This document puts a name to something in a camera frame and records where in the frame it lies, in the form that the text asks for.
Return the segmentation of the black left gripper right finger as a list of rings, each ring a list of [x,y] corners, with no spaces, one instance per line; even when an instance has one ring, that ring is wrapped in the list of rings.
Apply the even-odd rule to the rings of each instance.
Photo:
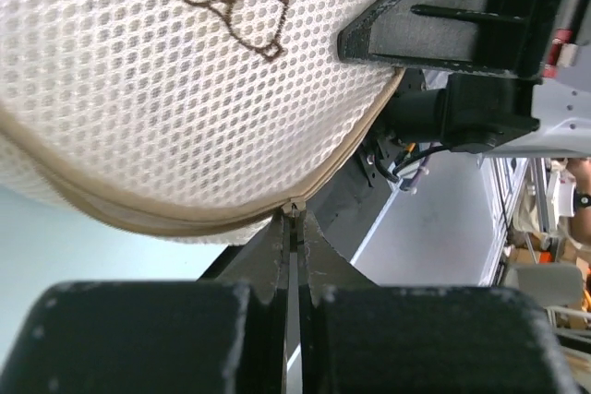
[[[297,224],[306,393],[578,393],[541,307],[512,288],[379,286]]]

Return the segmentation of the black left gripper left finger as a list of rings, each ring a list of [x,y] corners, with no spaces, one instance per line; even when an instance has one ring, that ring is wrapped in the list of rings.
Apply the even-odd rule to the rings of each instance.
[[[216,279],[65,281],[33,304],[5,393],[281,393],[284,223]]]

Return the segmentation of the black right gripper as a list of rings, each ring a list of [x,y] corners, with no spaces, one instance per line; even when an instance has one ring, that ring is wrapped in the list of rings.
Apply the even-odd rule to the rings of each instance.
[[[377,0],[338,36],[348,62],[537,78],[581,38],[590,0]]]

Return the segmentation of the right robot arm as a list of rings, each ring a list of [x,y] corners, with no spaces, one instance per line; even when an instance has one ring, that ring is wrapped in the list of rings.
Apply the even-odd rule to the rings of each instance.
[[[590,92],[566,73],[590,43],[590,0],[377,0],[339,33],[339,57],[443,74],[396,93],[386,128],[495,157],[583,157]]]

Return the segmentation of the person's forearm with watch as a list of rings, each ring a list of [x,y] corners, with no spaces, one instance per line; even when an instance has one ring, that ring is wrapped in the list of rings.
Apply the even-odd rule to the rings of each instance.
[[[569,159],[566,169],[574,177],[577,201],[570,234],[579,244],[590,246],[590,160]]]

